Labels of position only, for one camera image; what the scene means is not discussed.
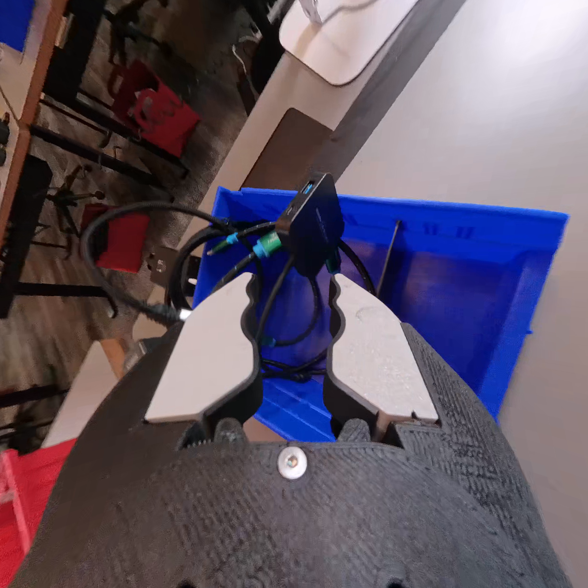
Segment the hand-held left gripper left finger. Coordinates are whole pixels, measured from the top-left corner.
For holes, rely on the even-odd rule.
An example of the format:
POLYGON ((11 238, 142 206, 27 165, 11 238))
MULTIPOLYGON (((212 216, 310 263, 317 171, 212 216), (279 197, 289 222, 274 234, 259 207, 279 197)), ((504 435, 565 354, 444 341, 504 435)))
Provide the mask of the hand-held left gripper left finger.
POLYGON ((183 323, 145 421, 198 422, 208 432, 225 418, 248 421, 261 407, 261 359, 254 335, 258 278, 241 273, 211 293, 183 323))

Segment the white tablet stand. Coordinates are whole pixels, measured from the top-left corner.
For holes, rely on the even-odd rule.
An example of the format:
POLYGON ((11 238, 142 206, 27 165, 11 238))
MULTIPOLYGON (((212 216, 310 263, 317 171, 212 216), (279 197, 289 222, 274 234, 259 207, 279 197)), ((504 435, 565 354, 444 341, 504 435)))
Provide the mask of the white tablet stand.
POLYGON ((332 86, 354 81, 418 1, 294 1, 279 30, 290 55, 332 86))

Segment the black usb hub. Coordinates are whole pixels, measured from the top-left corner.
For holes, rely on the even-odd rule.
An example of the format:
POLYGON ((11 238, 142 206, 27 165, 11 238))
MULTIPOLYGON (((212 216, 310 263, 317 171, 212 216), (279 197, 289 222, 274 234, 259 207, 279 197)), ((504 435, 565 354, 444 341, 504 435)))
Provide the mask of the black usb hub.
POLYGON ((315 278, 335 257, 345 223, 330 173, 313 173, 275 224, 299 275, 315 278))

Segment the wooden desk with black legs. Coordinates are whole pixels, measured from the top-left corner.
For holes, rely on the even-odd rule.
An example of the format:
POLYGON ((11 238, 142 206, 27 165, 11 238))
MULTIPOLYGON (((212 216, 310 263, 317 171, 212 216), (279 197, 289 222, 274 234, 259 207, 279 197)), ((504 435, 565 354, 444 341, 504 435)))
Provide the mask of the wooden desk with black legs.
POLYGON ((8 115, 9 138, 1 165, 1 243, 31 141, 49 64, 68 1, 35 1, 22 53, 1 44, 1 118, 8 115))

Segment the red plastic bin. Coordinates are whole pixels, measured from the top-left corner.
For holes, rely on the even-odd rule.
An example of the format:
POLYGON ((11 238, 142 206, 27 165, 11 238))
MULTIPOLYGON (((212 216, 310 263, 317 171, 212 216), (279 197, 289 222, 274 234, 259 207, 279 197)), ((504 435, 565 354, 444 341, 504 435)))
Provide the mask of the red plastic bin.
POLYGON ((21 455, 1 452, 1 587, 28 554, 49 496, 76 438, 21 455))

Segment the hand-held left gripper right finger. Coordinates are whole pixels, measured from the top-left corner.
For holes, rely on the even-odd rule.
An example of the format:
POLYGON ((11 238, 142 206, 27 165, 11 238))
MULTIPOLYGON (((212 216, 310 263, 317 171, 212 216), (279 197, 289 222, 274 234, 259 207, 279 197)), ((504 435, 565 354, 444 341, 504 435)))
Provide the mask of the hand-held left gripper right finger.
POLYGON ((375 295, 342 275, 329 285, 330 334, 323 401, 334 435, 352 419, 371 439, 392 425, 439 419, 401 320, 375 295))

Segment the blue plastic bin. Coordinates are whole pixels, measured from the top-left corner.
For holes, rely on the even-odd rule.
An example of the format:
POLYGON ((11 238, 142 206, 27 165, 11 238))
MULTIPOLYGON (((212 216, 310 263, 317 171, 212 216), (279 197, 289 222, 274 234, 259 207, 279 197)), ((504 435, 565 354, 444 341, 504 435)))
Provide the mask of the blue plastic bin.
POLYGON ((1 1, 1 43, 17 52, 25 48, 35 1, 1 1))
MULTIPOLYGON (((212 215, 236 223, 275 221, 296 192, 217 189, 212 215)), ((568 215, 544 210, 339 195, 343 240, 377 287, 394 224, 401 227, 380 300, 412 325, 498 415, 568 215)), ((330 341, 330 276, 318 276, 322 315, 312 333, 263 357, 305 364, 330 341)), ((293 339, 311 323, 313 293, 292 269, 272 307, 266 335, 293 339)), ((255 418, 286 440, 334 440, 322 377, 269 379, 255 418)))

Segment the grey table with wood edge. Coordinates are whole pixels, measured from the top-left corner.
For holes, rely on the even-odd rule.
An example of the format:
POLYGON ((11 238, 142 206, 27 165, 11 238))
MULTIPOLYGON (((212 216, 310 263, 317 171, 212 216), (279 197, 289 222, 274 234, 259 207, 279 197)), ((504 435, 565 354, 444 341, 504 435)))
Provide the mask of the grey table with wood edge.
POLYGON ((122 339, 92 343, 68 393, 49 427, 41 448, 77 438, 92 415, 126 373, 133 346, 122 339))

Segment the black bin divider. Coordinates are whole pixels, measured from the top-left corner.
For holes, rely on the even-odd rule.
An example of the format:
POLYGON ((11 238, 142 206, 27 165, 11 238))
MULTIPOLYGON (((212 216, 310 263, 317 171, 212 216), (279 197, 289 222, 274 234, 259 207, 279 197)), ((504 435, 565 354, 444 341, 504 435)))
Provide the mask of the black bin divider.
POLYGON ((383 287, 384 287, 385 279, 386 279, 387 267, 389 265, 389 261, 390 261, 390 258, 392 256, 392 251, 393 251, 394 243, 396 241, 396 237, 398 235, 398 231, 399 231, 400 227, 401 227, 401 220, 400 219, 397 219, 396 222, 395 222, 395 224, 394 224, 392 238, 391 238, 390 244, 389 244, 389 246, 387 248, 387 252, 386 252, 385 261, 384 261, 384 264, 383 264, 382 273, 380 275, 380 278, 379 278, 379 281, 378 281, 378 285, 377 285, 377 288, 376 288, 376 297, 378 299, 380 299, 381 298, 381 295, 382 295, 382 291, 383 291, 383 287))

